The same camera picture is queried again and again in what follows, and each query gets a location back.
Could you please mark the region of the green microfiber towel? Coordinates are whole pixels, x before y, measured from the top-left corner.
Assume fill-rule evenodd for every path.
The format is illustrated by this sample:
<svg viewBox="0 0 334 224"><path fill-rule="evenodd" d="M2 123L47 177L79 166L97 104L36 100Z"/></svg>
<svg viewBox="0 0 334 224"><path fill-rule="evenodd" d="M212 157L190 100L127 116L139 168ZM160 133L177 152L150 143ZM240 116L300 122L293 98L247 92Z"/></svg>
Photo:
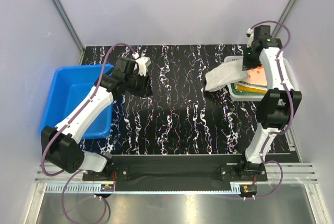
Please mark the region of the green microfiber towel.
<svg viewBox="0 0 334 224"><path fill-rule="evenodd" d="M262 95L264 95L264 94L259 94L259 93L249 93L249 92L240 92L240 91L237 91L234 88L234 84L231 84L231 88L232 88L232 92L235 95L239 95L239 96L262 96Z"/></svg>

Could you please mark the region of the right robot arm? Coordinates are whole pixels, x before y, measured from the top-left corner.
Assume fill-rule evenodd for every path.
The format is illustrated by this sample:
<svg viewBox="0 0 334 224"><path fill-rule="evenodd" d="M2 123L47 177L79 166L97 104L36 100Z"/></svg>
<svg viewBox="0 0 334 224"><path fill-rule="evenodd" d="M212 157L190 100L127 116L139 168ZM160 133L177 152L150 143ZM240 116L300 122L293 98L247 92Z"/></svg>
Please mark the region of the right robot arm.
<svg viewBox="0 0 334 224"><path fill-rule="evenodd" d="M242 68L262 67L267 92L256 109L258 126L255 135L237 166L238 177L245 181L265 176L266 154L275 137L289 130L302 100L302 93L290 82L283 62L286 46L270 34L270 23L270 20L257 23L246 33L249 39Z"/></svg>

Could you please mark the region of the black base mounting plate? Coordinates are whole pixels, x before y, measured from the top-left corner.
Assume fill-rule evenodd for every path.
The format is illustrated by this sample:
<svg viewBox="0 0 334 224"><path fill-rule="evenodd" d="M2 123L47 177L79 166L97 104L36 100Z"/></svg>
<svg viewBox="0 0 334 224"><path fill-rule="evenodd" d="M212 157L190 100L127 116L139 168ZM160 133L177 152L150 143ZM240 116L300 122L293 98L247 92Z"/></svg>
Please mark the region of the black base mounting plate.
<svg viewBox="0 0 334 224"><path fill-rule="evenodd" d="M227 171L232 176L237 176L237 166L242 155L115 155L107 163L104 172L89 171L94 179L107 180L116 174L121 166L130 169L134 176L186 176L195 173L213 175L218 168Z"/></svg>

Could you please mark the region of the cream orange patterned towel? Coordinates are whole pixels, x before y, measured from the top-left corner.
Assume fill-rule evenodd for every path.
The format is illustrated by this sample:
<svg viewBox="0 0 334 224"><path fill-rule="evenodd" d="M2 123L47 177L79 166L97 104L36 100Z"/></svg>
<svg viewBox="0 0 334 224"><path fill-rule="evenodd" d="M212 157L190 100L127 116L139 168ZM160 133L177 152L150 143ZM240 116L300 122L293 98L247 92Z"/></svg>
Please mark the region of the cream orange patterned towel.
<svg viewBox="0 0 334 224"><path fill-rule="evenodd" d="M254 69L249 69L246 72L247 72L247 77L243 80L243 82L252 85L267 86L267 79L263 66Z"/></svg>

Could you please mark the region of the grey white towel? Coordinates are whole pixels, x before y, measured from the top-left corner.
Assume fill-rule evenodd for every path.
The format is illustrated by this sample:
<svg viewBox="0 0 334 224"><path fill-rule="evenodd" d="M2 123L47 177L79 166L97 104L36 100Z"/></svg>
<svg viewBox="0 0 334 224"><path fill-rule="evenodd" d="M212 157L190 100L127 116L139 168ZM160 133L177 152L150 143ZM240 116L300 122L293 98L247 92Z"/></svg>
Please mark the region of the grey white towel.
<svg viewBox="0 0 334 224"><path fill-rule="evenodd" d="M247 72L242 70L243 61L236 60L222 63L205 74L205 91L214 92L226 85L244 80L248 77Z"/></svg>

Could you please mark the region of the white perforated plastic basket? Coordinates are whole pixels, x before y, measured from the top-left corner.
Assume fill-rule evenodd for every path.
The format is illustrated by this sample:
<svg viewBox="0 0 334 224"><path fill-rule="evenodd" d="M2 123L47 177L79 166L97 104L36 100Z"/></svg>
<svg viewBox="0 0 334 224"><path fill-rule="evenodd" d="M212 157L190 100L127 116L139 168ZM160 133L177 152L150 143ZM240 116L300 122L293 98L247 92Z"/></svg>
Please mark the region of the white perforated plastic basket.
<svg viewBox="0 0 334 224"><path fill-rule="evenodd" d="M287 76L289 78L290 83L294 87L295 90L299 90L299 86L295 75L293 74L292 67L287 59L283 58L284 66L286 69ZM254 93L254 92L247 92L247 91L238 91L235 89L236 84L228 84L228 90L230 92L231 99L233 101L252 101L252 102L259 102L263 98L263 93Z"/></svg>

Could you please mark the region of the blue plastic bin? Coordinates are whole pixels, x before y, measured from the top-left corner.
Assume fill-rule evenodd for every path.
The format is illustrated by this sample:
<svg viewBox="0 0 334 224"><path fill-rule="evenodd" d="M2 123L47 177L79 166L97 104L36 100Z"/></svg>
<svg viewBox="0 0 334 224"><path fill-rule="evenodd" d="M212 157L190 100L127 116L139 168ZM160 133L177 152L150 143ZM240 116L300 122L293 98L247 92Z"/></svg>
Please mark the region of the blue plastic bin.
<svg viewBox="0 0 334 224"><path fill-rule="evenodd" d="M66 66L53 76L39 131L45 126L55 127L88 95L99 78L102 65ZM104 109L83 135L84 139L103 139L109 136L112 105Z"/></svg>

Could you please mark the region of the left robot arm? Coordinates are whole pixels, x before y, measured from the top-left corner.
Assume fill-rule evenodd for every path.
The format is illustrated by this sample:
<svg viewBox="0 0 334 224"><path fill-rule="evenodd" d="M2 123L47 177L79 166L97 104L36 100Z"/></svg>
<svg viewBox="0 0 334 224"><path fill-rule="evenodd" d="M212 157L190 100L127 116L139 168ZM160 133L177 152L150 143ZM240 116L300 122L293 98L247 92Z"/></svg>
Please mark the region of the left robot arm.
<svg viewBox="0 0 334 224"><path fill-rule="evenodd" d="M45 175L48 161L60 172L74 173L79 170L93 171L101 180L112 176L113 168L107 164L108 158L81 150L79 143L93 121L110 106L117 97L129 92L133 96L151 95L150 75L151 59L139 57L131 59L120 57L113 68L101 71L88 95L79 105L55 127L45 126L41 132L42 161Z"/></svg>

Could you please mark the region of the aluminium frame rail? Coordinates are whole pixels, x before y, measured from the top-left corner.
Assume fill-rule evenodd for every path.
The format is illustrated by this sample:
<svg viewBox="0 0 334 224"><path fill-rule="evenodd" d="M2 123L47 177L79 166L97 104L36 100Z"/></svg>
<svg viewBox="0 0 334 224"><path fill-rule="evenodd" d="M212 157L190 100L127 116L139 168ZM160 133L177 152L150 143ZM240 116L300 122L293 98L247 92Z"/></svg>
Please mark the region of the aluminium frame rail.
<svg viewBox="0 0 334 224"><path fill-rule="evenodd" d="M213 175L195 173L180 176L139 175L134 176L130 169L121 166L116 174L107 180L94 179L91 174L80 172L76 176L62 173L48 177L38 171L35 183L46 184L46 190L51 193L94 193L110 194L212 194L212 195L242 195L249 193L251 187L267 184L272 189L281 184L316 184L317 179L313 168L307 164L297 167L290 164L266 166L266 174L257 175L250 181L242 181L227 171L218 168Z"/></svg>

